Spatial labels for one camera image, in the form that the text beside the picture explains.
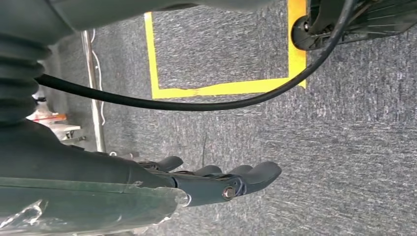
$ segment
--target yellow floor marking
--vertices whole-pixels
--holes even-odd
[[[301,16],[306,15],[306,0],[288,1],[288,78],[260,79],[253,81],[231,82],[216,84],[203,88],[181,89],[181,88],[159,88],[158,68],[156,63],[155,42],[153,35],[152,13],[145,14],[146,39],[148,45],[149,71],[153,99],[178,98],[192,96],[228,95],[243,93],[268,92],[279,87],[306,67],[306,52],[297,49],[291,41],[291,27]],[[306,87],[306,81],[299,84]]]

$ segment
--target bolt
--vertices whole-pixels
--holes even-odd
[[[225,200],[231,200],[236,196],[236,191],[233,187],[229,186],[223,190],[223,197]]]
[[[304,30],[308,31],[308,23],[307,22],[304,22]]]

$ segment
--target robotic finger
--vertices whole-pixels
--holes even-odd
[[[228,202],[268,187],[281,174],[281,168],[274,162],[263,162],[254,168],[242,165],[228,173],[214,165],[191,171],[169,173],[179,167],[179,157],[167,157],[160,162],[140,162],[153,174],[171,179],[175,187],[187,193],[188,207]]]

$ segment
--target metal pole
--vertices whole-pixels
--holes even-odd
[[[86,54],[87,59],[87,70],[89,73],[89,85],[92,89],[97,89],[97,83],[95,81],[95,71],[94,71],[94,62],[91,49],[91,38],[88,31],[82,32],[83,48],[84,53]],[[103,135],[103,126],[102,119],[99,111],[99,101],[92,99],[91,100],[91,110],[92,110],[92,121],[94,123],[94,134],[95,134],[95,143],[97,145],[97,151],[106,152],[106,146],[104,143]]]

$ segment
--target caster wheel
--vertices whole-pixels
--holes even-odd
[[[291,29],[291,40],[294,46],[303,51],[309,51],[315,49],[317,36],[308,34],[308,16],[300,17],[293,25]]]

